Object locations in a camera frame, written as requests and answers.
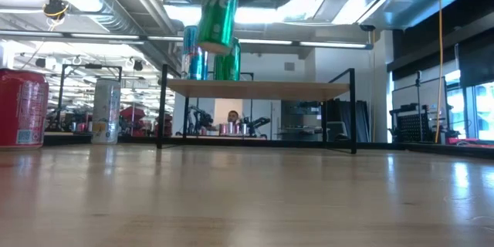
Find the green soda can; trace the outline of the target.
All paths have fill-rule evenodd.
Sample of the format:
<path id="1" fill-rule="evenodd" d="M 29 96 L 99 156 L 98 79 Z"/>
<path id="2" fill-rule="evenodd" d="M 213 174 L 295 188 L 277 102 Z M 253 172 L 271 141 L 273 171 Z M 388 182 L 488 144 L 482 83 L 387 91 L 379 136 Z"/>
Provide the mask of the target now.
<path id="1" fill-rule="evenodd" d="M 214 62 L 214 80 L 239 81 L 241 69 L 239 39 L 234 37 L 230 53 L 227 55 L 215 55 Z"/>
<path id="2" fill-rule="evenodd" d="M 206 0 L 198 25 L 198 45 L 205 51 L 227 54 L 232 48 L 239 0 Z"/>

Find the blue soda can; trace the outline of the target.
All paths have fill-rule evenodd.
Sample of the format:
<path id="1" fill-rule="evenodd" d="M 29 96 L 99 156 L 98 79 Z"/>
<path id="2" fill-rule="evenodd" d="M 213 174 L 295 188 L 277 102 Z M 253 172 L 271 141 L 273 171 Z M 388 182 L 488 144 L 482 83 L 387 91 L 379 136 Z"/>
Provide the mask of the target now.
<path id="1" fill-rule="evenodd" d="M 208 53 L 198 45 L 196 25 L 184 28 L 181 78 L 186 80 L 206 80 L 208 78 Z"/>

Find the tall white slim can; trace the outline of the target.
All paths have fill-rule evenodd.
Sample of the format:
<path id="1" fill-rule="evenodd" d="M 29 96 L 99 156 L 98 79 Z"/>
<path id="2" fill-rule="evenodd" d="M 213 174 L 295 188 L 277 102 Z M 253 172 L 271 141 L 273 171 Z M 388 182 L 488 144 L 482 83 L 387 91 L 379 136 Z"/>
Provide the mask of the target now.
<path id="1" fill-rule="evenodd" d="M 96 81 L 93 115 L 92 144 L 116 144 L 119 135 L 120 82 L 110 79 Z"/>

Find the red soda can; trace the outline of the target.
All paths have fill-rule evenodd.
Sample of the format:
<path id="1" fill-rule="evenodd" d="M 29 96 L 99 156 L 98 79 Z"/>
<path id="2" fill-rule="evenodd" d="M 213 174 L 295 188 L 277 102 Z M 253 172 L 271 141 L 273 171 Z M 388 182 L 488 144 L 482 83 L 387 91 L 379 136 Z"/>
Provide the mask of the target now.
<path id="1" fill-rule="evenodd" d="M 0 69 L 0 151 L 43 145 L 48 99 L 44 74 Z"/>

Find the wooden shelf with black legs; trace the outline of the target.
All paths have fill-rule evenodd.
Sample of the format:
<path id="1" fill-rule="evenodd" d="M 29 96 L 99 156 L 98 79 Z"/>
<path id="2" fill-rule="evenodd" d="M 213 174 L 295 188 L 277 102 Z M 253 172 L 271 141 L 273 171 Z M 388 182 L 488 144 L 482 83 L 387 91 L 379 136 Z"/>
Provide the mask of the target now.
<path id="1" fill-rule="evenodd" d="M 162 66 L 162 84 L 160 95 L 160 107 L 158 116 L 157 148 L 161 149 L 161 139 L 164 124 L 164 102 L 166 89 L 185 97 L 184 112 L 188 111 L 189 99 L 195 98 L 223 98 L 238 100 L 302 100 L 316 101 L 321 105 L 321 119 L 323 139 L 327 139 L 327 102 L 344 93 L 350 94 L 351 111 L 351 143 L 357 143 L 356 138 L 356 78 L 355 69 L 349 68 L 332 78 L 328 83 L 303 83 L 303 82 L 272 82 L 272 81 L 215 81 L 215 80 L 181 80 L 167 78 L 168 66 Z M 180 137 L 188 136 L 188 117 L 183 117 L 183 132 Z"/>

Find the long ceiling light strip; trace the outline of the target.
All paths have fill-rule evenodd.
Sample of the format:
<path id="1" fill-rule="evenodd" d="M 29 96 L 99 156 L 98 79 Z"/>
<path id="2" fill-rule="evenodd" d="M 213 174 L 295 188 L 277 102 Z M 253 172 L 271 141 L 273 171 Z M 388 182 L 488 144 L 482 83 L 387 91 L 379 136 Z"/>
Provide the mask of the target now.
<path id="1" fill-rule="evenodd" d="M 48 40 L 99 40 L 104 42 L 182 42 L 180 36 L 148 36 L 148 35 L 123 35 L 123 34 L 99 34 L 76 32 L 49 32 L 0 29 L 0 36 L 13 38 L 40 38 Z"/>
<path id="2" fill-rule="evenodd" d="M 373 44 L 352 43 L 352 42 L 312 42 L 312 41 L 291 41 L 275 39 L 239 39 L 241 44 L 265 45 L 265 46 L 293 46 L 293 47 L 313 47 L 313 48 L 334 48 L 334 49 L 373 49 Z"/>

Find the red machine cover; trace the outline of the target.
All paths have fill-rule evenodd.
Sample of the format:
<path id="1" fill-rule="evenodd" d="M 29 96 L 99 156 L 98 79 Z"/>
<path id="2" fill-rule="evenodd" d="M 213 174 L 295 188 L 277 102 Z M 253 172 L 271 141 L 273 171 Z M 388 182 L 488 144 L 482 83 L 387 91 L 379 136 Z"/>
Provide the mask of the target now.
<path id="1" fill-rule="evenodd" d="M 144 122 L 142 119 L 146 116 L 142 109 L 136 107 L 127 107 L 120 112 L 120 134 L 122 136 L 143 137 Z"/>

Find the office chair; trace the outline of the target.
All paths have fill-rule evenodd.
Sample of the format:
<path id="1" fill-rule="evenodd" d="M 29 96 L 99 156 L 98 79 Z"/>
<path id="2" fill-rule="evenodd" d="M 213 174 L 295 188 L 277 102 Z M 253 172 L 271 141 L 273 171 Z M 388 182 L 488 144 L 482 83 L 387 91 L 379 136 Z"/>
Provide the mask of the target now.
<path id="1" fill-rule="evenodd" d="M 327 122 L 327 139 L 329 142 L 349 140 L 345 123 L 343 121 Z"/>

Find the black curtain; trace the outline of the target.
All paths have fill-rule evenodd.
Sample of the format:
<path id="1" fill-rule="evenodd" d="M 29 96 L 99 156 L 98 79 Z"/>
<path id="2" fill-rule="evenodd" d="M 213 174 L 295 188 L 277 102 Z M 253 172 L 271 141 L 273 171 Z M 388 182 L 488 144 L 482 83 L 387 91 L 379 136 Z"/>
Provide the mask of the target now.
<path id="1" fill-rule="evenodd" d="M 362 100 L 356 102 L 356 138 L 358 143 L 370 143 L 370 118 L 367 103 Z M 351 111 L 350 101 L 330 100 L 327 102 L 327 122 L 343 121 L 346 125 L 349 139 L 352 136 L 351 131 Z"/>

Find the black light stand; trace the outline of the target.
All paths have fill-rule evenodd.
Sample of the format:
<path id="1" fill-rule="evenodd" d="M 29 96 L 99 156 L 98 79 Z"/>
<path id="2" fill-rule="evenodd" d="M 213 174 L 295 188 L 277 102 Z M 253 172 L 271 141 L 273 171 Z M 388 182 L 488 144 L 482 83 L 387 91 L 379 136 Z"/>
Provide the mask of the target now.
<path id="1" fill-rule="evenodd" d="M 423 141 L 423 133 L 422 133 L 422 120 L 421 120 L 421 101 L 420 101 L 420 86 L 421 86 L 421 71 L 418 70 L 416 71 L 415 73 L 416 75 L 416 79 L 415 79 L 415 87 L 416 87 L 416 90 L 417 90 L 417 112 L 418 112 L 418 122 L 419 122 L 419 141 L 418 142 L 422 142 Z"/>

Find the black pegboard cart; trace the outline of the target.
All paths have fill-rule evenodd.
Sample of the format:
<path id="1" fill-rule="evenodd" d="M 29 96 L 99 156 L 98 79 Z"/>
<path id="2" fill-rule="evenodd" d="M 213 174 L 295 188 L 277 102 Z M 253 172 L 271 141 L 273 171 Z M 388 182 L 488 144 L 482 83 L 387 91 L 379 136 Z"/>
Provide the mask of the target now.
<path id="1" fill-rule="evenodd" d="M 389 111 L 391 116 L 391 128 L 388 130 L 393 143 L 426 143 L 432 142 L 432 131 L 429 126 L 428 105 L 422 105 L 421 120 L 423 141 L 419 141 L 419 122 L 417 103 L 401 105 L 397 109 Z"/>

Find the red flat object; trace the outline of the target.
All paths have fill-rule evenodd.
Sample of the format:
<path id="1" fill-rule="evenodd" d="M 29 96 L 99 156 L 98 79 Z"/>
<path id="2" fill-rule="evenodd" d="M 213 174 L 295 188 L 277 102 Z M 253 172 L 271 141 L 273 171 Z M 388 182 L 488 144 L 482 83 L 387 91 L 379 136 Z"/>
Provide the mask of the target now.
<path id="1" fill-rule="evenodd" d="M 476 138 L 449 138 L 447 139 L 449 145 L 455 145 L 460 147 L 480 147 L 480 148 L 494 148 L 494 140 L 480 140 Z"/>

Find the black aluminium table frame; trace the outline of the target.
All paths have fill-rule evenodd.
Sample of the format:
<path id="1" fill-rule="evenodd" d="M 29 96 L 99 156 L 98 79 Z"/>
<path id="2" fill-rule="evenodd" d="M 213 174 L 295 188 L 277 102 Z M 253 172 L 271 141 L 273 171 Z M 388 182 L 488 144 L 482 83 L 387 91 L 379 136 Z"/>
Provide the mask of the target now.
<path id="1" fill-rule="evenodd" d="M 157 144 L 155 137 L 119 137 L 120 144 Z M 48 134 L 44 136 L 43 147 L 66 146 L 75 144 L 90 144 L 89 134 Z M 350 141 L 328 142 L 293 141 L 293 140 L 242 140 L 227 137 L 182 138 L 164 137 L 162 145 L 197 145 L 197 146 L 227 146 L 227 147 L 277 147 L 277 148 L 316 148 L 331 150 L 348 150 L 356 154 L 360 150 L 379 151 L 410 151 L 429 154 L 440 154 L 454 157 L 478 158 L 494 161 L 494 148 L 485 147 L 456 147 L 437 144 L 389 144 L 389 143 L 351 143 Z"/>

